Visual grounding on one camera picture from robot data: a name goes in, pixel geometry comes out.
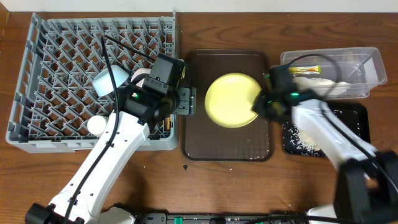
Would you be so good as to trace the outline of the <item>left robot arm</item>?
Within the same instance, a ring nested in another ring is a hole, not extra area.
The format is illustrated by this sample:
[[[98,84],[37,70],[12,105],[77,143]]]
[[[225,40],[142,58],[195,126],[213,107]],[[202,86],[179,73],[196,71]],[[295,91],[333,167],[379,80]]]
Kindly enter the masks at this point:
[[[109,191],[130,157],[147,141],[150,131],[170,114],[193,114],[183,102],[190,89],[181,86],[186,64],[158,54],[148,73],[136,73],[116,91],[116,106],[98,142],[69,183],[44,207],[34,203],[26,223],[135,223],[123,208],[102,211]]]

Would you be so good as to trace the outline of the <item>green orange snack wrapper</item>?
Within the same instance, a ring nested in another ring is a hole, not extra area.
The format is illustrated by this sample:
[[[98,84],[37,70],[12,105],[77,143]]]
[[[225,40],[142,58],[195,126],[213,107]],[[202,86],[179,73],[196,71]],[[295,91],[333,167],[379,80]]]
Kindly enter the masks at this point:
[[[306,66],[306,67],[289,67],[289,72],[293,75],[319,75],[322,72],[320,65]]]

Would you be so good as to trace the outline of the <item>small white cup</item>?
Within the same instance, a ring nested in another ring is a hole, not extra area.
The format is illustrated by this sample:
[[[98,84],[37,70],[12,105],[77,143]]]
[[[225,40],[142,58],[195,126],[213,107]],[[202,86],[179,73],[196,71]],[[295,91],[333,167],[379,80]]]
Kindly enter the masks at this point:
[[[95,115],[88,120],[87,128],[92,135],[100,137],[103,134],[107,123],[108,117]]]

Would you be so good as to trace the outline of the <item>white napkin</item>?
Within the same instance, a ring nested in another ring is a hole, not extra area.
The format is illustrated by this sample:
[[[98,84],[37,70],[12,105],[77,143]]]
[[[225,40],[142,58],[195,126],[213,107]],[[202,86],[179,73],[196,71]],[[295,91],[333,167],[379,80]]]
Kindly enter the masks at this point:
[[[350,87],[350,83],[334,82],[326,78],[307,78],[307,77],[294,77],[293,81],[297,84],[299,90],[311,89],[318,95],[325,95],[328,90],[336,85],[328,96],[339,96],[344,94]]]

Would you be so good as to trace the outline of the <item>yellow round plate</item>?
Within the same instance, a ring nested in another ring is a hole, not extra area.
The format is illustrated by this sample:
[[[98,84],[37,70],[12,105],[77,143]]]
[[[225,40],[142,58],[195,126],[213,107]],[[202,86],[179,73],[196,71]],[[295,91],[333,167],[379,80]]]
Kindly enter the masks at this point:
[[[210,119],[224,128],[241,128],[254,121],[252,110],[262,88],[243,73],[228,73],[217,78],[205,95],[205,110]]]

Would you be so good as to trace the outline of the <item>pink white bowl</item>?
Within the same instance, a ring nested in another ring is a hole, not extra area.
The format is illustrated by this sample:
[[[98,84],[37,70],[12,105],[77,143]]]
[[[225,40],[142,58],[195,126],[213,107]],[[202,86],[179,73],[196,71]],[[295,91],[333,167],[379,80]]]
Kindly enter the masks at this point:
[[[142,87],[144,83],[144,79],[146,76],[149,76],[151,72],[150,68],[140,68],[137,71],[134,72],[134,74],[131,77],[131,83]]]

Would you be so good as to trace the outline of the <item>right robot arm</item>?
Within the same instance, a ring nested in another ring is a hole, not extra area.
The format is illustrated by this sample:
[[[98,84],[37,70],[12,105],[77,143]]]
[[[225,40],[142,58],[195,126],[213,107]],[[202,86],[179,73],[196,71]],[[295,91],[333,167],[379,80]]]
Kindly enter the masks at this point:
[[[299,90],[288,65],[266,75],[269,90],[252,107],[260,117],[290,122],[306,132],[338,172],[332,205],[310,209],[294,220],[309,223],[397,221],[397,154],[378,151],[340,121],[313,90]]]

